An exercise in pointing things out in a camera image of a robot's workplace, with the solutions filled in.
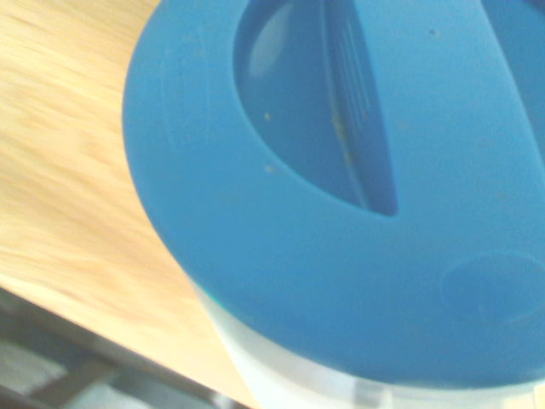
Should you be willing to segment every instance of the wooden surface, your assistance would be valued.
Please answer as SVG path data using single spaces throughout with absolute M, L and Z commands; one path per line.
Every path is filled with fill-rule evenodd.
M 158 0 L 0 0 L 0 286 L 256 406 L 137 199 L 123 82 Z

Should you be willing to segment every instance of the lid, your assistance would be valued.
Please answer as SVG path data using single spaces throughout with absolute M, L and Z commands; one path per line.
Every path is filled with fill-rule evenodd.
M 529 382 L 544 66 L 538 1 L 164 0 L 129 165 L 181 266 L 275 343 L 386 383 Z

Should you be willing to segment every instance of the circular indentation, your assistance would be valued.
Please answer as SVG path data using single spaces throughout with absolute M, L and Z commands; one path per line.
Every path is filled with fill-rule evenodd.
M 545 268 L 528 256 L 491 253 L 458 264 L 441 280 L 446 307 L 477 323 L 505 324 L 535 313 L 545 301 Z

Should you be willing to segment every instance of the white container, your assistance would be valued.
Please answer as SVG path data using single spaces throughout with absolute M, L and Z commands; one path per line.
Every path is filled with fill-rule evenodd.
M 544 383 L 451 391 L 353 377 L 271 342 L 194 288 L 261 409 L 545 409 Z

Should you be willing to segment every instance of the blue cap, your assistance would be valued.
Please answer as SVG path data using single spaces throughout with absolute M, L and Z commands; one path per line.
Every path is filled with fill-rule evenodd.
M 275 343 L 386 383 L 545 378 L 542 2 L 163 0 L 123 130 L 171 253 Z

